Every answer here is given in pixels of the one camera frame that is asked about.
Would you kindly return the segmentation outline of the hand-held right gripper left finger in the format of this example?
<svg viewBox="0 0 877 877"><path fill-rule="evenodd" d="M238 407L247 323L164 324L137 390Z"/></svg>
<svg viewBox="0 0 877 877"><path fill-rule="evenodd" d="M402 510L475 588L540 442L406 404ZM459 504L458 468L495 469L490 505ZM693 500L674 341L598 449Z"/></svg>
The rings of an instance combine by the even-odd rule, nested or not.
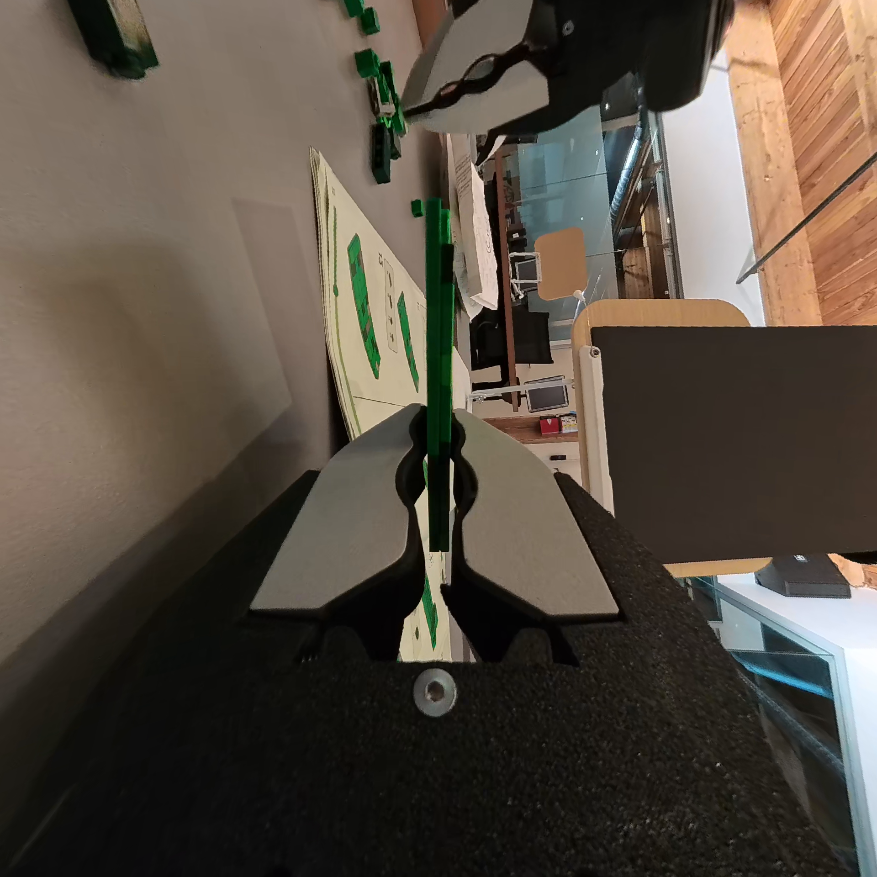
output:
<svg viewBox="0 0 877 877"><path fill-rule="evenodd" d="M351 629L369 659L395 663L426 580L416 502L425 487L426 407L411 403L318 474L249 611L316 627L312 651Z"/></svg>

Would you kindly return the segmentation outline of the pile of small bricks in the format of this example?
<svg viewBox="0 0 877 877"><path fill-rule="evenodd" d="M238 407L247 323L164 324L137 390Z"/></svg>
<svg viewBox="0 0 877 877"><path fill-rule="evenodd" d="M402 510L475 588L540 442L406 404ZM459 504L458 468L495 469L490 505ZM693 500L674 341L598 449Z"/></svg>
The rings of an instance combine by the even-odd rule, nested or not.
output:
<svg viewBox="0 0 877 877"><path fill-rule="evenodd" d="M374 49L354 54L357 73L366 85L375 122L369 134L369 161L374 179L389 183L392 162L401 157L401 141L407 132L393 65L381 60Z"/></svg>

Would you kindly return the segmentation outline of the green brick plate assembly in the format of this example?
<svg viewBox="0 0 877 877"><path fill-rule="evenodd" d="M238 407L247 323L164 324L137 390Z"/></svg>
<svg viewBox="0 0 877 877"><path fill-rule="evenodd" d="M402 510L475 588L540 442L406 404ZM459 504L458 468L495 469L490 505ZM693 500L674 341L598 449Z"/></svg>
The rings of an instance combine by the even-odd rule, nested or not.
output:
<svg viewBox="0 0 877 877"><path fill-rule="evenodd" d="M433 553L450 549L454 244L450 212L440 198L425 205L426 463L429 540Z"/></svg>

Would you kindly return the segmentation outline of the dark green brick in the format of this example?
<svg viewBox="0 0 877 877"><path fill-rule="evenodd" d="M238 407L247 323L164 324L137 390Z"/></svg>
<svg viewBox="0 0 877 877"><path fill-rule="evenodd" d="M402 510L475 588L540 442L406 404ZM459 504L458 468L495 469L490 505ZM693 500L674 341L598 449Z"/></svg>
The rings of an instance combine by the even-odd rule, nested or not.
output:
<svg viewBox="0 0 877 877"><path fill-rule="evenodd" d="M139 81L159 60L137 1L68 1L90 57L118 79Z"/></svg>

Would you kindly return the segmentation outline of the black desk divider panel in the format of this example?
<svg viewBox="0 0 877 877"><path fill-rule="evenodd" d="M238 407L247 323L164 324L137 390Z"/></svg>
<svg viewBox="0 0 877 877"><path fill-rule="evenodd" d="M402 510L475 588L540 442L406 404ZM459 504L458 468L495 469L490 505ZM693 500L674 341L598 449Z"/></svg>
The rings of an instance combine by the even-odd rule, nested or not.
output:
<svg viewBox="0 0 877 877"><path fill-rule="evenodd" d="M584 488L672 575L875 565L875 325L607 300L572 345Z"/></svg>

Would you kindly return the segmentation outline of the grey desk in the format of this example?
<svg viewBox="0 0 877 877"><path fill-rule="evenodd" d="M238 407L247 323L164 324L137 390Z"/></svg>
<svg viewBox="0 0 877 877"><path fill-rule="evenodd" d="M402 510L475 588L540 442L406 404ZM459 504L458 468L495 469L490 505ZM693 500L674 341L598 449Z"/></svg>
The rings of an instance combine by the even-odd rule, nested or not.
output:
<svg viewBox="0 0 877 877"><path fill-rule="evenodd" d="M65 2L2 2L4 688L330 453L311 148L423 282L435 139L375 184L342 3L140 8L126 82Z"/></svg>

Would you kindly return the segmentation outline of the white paper sheets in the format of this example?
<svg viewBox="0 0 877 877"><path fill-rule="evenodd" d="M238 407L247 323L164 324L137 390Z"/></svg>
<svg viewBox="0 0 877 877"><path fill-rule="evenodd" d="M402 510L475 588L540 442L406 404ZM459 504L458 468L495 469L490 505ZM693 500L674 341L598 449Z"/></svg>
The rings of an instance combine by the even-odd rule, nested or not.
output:
<svg viewBox="0 0 877 877"><path fill-rule="evenodd" d="M497 256L484 182L472 161L466 135L445 135L448 202L454 245L454 279L467 318L499 303Z"/></svg>

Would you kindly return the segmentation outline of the small grey monitor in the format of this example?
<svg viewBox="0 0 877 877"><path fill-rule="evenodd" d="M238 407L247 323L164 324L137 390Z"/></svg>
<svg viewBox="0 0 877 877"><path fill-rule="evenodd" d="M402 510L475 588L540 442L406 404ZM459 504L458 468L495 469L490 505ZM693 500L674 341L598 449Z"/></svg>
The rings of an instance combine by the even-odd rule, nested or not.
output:
<svg viewBox="0 0 877 877"><path fill-rule="evenodd" d="M565 378L527 381L522 390L530 414L565 411L569 407L569 382Z"/></svg>

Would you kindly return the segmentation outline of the light wooden divider panel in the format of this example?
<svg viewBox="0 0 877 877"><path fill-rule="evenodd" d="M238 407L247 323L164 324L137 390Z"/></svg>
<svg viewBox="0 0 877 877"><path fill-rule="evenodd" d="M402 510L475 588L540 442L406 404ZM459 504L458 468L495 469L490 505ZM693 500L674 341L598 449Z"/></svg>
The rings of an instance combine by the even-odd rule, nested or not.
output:
<svg viewBox="0 0 877 877"><path fill-rule="evenodd" d="M537 291L541 300L583 298L588 276L581 227L576 225L540 235L535 240L534 252L539 258Z"/></svg>

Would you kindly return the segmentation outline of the open instruction booklet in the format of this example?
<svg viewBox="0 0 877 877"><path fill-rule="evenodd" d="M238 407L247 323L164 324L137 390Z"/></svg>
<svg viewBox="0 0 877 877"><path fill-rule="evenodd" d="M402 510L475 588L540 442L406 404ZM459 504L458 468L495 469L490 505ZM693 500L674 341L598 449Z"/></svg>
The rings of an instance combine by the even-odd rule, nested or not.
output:
<svg viewBox="0 0 877 877"><path fill-rule="evenodd" d="M426 404L426 299L318 149L310 161L327 352L347 436L356 439L411 403ZM467 660L440 594L451 557L430 550L425 458L422 468L415 508L427 583L404 622L399 658Z"/></svg>

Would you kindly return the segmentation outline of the dark wooden table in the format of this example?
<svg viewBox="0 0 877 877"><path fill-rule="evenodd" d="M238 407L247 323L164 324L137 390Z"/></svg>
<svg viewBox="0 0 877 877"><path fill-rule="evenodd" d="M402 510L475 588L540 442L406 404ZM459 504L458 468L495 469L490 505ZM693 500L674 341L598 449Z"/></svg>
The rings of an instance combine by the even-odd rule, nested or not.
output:
<svg viewBox="0 0 877 877"><path fill-rule="evenodd" d="M510 255L508 248L507 201L505 197L503 160L505 150L499 147L495 157L495 183L497 189L497 227L499 233L499 264L502 281L502 313L506 344L506 385L510 388L510 405L512 412L517 413L520 407L521 393L517 374L516 349L514 344L513 314L510 282Z"/></svg>

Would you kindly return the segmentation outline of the black chair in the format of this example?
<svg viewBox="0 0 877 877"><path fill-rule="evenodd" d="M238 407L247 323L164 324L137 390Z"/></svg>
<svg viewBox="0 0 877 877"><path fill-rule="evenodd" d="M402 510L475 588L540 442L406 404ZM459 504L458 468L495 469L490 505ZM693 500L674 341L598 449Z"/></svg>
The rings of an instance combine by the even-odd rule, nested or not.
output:
<svg viewBox="0 0 877 877"><path fill-rule="evenodd" d="M517 365L548 365L552 355L549 315L523 306L511 309L514 361Z"/></svg>

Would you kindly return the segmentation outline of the black speaker box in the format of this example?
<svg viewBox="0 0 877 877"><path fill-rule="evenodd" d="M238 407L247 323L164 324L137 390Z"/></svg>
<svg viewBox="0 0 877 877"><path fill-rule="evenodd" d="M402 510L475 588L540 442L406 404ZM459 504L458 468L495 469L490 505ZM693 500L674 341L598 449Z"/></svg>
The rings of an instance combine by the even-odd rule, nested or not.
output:
<svg viewBox="0 0 877 877"><path fill-rule="evenodd" d="M760 586L784 597L851 597L848 579L827 554L777 556L754 576Z"/></svg>

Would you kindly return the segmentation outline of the silver ventilation duct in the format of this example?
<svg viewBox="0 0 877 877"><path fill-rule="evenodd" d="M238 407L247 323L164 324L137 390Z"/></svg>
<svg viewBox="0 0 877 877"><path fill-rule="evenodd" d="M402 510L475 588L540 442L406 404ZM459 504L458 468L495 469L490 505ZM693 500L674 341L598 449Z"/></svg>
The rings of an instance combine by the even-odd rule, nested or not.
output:
<svg viewBox="0 0 877 877"><path fill-rule="evenodd" d="M623 160L618 183L609 202L612 231L618 233L623 216L637 190L644 170L652 162L652 135L647 122L640 120L633 129L630 147Z"/></svg>

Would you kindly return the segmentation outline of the white divider bracket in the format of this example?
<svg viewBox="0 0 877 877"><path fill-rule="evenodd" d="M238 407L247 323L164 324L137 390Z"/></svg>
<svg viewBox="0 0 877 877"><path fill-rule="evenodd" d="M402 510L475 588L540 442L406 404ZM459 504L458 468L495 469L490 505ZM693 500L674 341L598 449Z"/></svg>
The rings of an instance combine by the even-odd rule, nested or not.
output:
<svg viewBox="0 0 877 877"><path fill-rule="evenodd" d="M569 403L571 391L575 389L575 382L572 379L567 379L569 382ZM518 386L501 386L501 387L489 387L489 388L481 388L481 389L473 389L466 396L466 402L475 403L475 402L486 402L488 400L494 399L503 399L505 396L510 397L510 401L514 402L517 400L520 402L523 400L527 405L526 396L523 394L522 385Z"/></svg>

